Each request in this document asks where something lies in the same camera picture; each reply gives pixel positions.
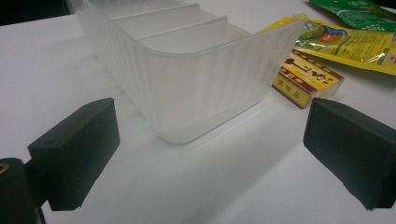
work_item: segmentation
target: small cardboard box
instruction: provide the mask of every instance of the small cardboard box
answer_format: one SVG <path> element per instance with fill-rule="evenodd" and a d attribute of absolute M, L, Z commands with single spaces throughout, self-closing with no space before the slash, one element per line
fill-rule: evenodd
<path fill-rule="evenodd" d="M 314 97 L 333 95 L 343 81 L 344 77 L 294 49 L 282 64 L 273 88 L 304 109 Z"/>

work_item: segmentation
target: plastic container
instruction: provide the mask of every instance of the plastic container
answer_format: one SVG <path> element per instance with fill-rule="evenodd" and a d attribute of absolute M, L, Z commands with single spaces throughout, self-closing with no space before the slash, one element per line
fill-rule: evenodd
<path fill-rule="evenodd" d="M 303 29 L 296 21 L 251 35 L 181 1 L 72 4 L 92 50 L 171 142 L 193 140 L 261 101 Z"/>

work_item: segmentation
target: food wrapper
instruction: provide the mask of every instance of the food wrapper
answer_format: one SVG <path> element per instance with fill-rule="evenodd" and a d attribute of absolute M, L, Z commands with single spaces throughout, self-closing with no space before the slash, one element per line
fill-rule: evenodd
<path fill-rule="evenodd" d="M 342 76 L 295 49 L 282 64 L 273 88 L 304 109 L 314 97 L 332 96 L 343 81 Z"/>
<path fill-rule="evenodd" d="M 396 14 L 367 0 L 309 0 L 359 30 L 396 32 Z"/>
<path fill-rule="evenodd" d="M 285 17 L 265 28 L 304 20 L 304 30 L 294 46 L 302 52 L 350 66 L 396 76 L 396 33 L 350 30 L 304 14 Z"/>

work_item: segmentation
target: white table surface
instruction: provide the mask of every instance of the white table surface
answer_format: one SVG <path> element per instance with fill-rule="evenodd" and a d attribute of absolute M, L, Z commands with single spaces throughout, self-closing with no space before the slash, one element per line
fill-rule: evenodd
<path fill-rule="evenodd" d="M 201 0 L 251 33 L 294 13 L 340 23 L 305 1 Z M 81 208 L 43 211 L 65 223 L 396 223 L 396 208 L 367 211 L 303 145 L 308 109 L 274 90 L 189 144 L 152 131 L 92 54 L 77 18 L 0 27 L 0 156 L 27 146 L 88 102 L 113 97 L 121 143 Z M 346 78 L 331 98 L 396 128 L 396 77 L 317 59 Z"/>

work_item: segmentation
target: black clamp jaw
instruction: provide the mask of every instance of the black clamp jaw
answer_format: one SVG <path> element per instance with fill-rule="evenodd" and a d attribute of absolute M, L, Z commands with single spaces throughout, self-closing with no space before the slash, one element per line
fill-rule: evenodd
<path fill-rule="evenodd" d="M 0 223 L 45 223 L 41 205 L 75 210 L 120 144 L 111 98 L 84 105 L 35 140 L 32 159 L 0 160 Z"/>
<path fill-rule="evenodd" d="M 360 111 L 315 98 L 304 145 L 368 210 L 396 200 L 396 130 Z"/>

